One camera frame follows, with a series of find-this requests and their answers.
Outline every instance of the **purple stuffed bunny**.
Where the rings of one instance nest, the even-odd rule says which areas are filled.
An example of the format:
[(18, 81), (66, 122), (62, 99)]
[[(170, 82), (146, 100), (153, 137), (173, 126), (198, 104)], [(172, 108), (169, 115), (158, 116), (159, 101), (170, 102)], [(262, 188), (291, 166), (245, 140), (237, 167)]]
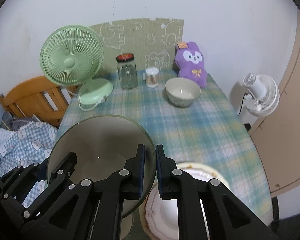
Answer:
[(179, 77), (188, 78), (196, 82), (201, 88), (207, 86), (208, 73), (204, 69), (204, 59), (193, 41), (187, 43), (187, 49), (180, 49), (177, 45), (175, 62), (180, 68)]

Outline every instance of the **fan center hub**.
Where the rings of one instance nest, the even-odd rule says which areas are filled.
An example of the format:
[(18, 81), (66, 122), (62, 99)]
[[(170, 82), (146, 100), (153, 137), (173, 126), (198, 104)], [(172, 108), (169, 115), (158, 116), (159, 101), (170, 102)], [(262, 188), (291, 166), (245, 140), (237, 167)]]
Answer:
[(63, 62), (66, 68), (72, 68), (74, 67), (74, 59), (72, 57), (68, 57), (65, 59), (65, 61)]

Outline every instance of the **plaid tablecloth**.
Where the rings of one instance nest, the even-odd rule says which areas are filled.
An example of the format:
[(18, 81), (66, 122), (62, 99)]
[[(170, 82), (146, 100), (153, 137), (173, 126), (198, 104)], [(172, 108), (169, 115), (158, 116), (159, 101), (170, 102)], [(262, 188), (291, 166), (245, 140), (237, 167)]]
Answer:
[(84, 112), (77, 98), (73, 98), (57, 138), (72, 125), (91, 116), (128, 117), (148, 132), (155, 145), (163, 144), (166, 156), (177, 163), (198, 162), (215, 168), (243, 203), (260, 219), (268, 220), (265, 217), (271, 214), (272, 203), (266, 175), (254, 144), (232, 105), (208, 75), (208, 85), (198, 100), (187, 108), (173, 106), (168, 101), (164, 84), (175, 76), (172, 70), (161, 71), (158, 87), (151, 89), (142, 81), (139, 71), (139, 85), (132, 90), (121, 89), (117, 73), (103, 76), (114, 85), (107, 101)]

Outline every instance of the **yellow bow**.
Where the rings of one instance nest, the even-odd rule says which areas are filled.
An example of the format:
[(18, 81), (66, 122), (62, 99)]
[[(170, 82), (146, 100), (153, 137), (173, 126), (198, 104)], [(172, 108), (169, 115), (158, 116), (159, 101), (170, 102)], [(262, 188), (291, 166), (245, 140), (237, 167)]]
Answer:
[(195, 77), (201, 77), (199, 74), (201, 73), (201, 69), (197, 70), (197, 69), (193, 69), (192, 73), (195, 74)]

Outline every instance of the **pillow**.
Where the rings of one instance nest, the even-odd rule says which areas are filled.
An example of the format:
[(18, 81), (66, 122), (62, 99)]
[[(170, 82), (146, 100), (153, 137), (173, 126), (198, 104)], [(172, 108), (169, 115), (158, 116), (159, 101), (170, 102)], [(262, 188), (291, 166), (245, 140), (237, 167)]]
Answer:
[(30, 117), (18, 118), (12, 116), (9, 112), (5, 112), (2, 116), (0, 128), (4, 128), (9, 131), (18, 131), (20, 127), (36, 120)]

